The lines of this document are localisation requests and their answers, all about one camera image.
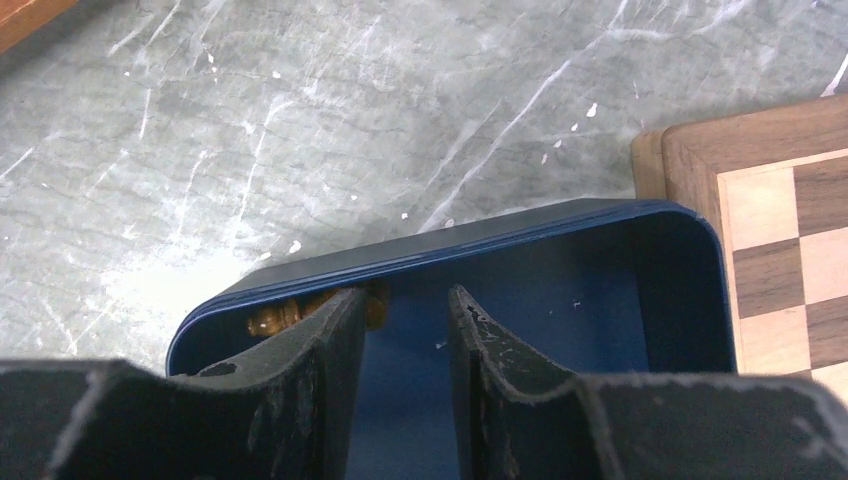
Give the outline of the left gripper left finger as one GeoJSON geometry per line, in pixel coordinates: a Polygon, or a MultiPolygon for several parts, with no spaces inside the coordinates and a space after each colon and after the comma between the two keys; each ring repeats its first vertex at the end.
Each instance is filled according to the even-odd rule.
{"type": "Polygon", "coordinates": [[[341,479],[367,295],[345,288],[298,324],[195,375],[125,360],[1,364],[5,479],[341,479]]]}

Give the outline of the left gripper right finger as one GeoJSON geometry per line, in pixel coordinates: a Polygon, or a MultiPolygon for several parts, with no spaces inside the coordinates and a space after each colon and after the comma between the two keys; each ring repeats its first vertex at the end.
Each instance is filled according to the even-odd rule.
{"type": "Polygon", "coordinates": [[[847,410],[798,376],[579,374],[456,285],[448,347],[463,479],[843,479],[847,410]]]}

